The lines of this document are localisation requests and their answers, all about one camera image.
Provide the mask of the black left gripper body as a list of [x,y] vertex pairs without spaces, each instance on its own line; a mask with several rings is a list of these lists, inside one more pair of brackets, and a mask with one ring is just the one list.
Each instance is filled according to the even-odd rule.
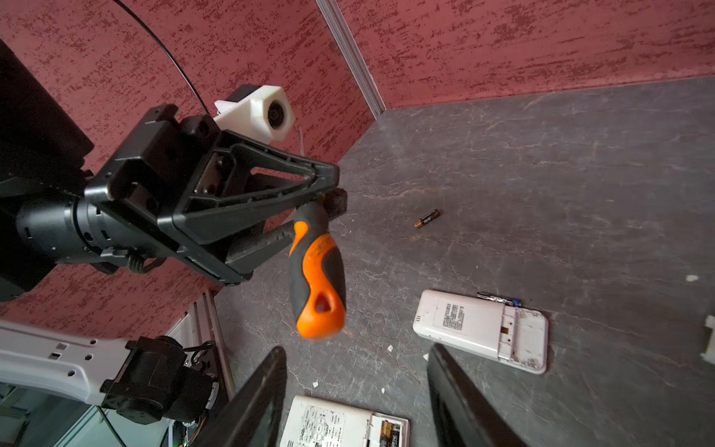
[[149,259],[174,258],[210,279],[245,279],[228,259],[245,214],[227,199],[246,184],[246,139],[207,115],[177,120],[177,111],[150,109],[85,189],[91,265],[140,272]]

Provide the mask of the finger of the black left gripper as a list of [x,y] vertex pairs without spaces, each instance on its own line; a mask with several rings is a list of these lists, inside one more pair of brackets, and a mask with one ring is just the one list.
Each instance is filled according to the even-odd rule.
[[329,233],[331,220],[347,211],[347,192],[338,188],[320,199],[300,206],[288,221],[264,232],[250,230],[236,237],[229,246],[225,264],[231,268],[257,268],[294,242],[311,244]]
[[179,244],[209,245],[337,189],[340,169],[224,130],[159,229]]

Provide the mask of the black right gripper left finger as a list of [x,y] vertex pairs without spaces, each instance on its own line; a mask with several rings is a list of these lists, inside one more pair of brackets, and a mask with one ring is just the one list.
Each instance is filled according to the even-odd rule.
[[287,355],[272,348],[194,446],[277,446],[287,385]]

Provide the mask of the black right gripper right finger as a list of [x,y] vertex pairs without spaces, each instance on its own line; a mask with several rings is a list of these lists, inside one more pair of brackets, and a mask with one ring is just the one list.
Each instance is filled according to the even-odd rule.
[[430,349],[428,386],[439,446],[525,445],[442,344]]

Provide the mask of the white remote with screen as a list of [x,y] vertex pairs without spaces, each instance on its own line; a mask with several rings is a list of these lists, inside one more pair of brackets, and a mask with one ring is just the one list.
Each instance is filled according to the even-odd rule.
[[410,445],[410,422],[329,400],[297,396],[292,401],[280,447],[380,447],[383,420],[402,424],[401,446]]

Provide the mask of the black gold AAA battery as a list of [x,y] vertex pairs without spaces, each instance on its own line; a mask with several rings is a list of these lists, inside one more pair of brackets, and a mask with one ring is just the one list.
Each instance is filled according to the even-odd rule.
[[389,420],[383,420],[380,426],[379,446],[400,447],[401,432],[402,424]]

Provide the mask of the orange black screwdriver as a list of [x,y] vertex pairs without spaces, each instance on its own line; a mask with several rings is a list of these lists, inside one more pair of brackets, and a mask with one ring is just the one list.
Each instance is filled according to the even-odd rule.
[[308,340],[338,335],[346,324],[346,277],[324,206],[301,206],[294,214],[293,230],[289,276],[296,330]]

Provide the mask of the white remote with batteries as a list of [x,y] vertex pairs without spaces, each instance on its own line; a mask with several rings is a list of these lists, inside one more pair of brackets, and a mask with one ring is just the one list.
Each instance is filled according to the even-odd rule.
[[534,309],[425,290],[413,330],[424,339],[530,374],[547,370],[549,321]]

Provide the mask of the blue AAA battery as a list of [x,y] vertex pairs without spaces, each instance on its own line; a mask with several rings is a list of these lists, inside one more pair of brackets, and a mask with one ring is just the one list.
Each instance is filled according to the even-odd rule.
[[477,292],[477,297],[482,300],[487,300],[503,305],[509,305],[510,307],[522,307],[520,300],[498,294],[490,294],[489,292]]

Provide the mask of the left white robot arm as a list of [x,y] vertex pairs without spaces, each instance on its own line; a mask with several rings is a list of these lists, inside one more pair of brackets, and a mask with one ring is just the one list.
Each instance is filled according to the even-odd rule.
[[228,399],[218,345],[146,328],[204,276],[249,280],[289,254],[290,305],[306,339],[346,322],[346,211],[337,166],[275,148],[292,129],[283,89],[244,86],[218,114],[149,109],[98,171],[89,137],[8,47],[1,50],[1,379],[141,425],[194,424]]

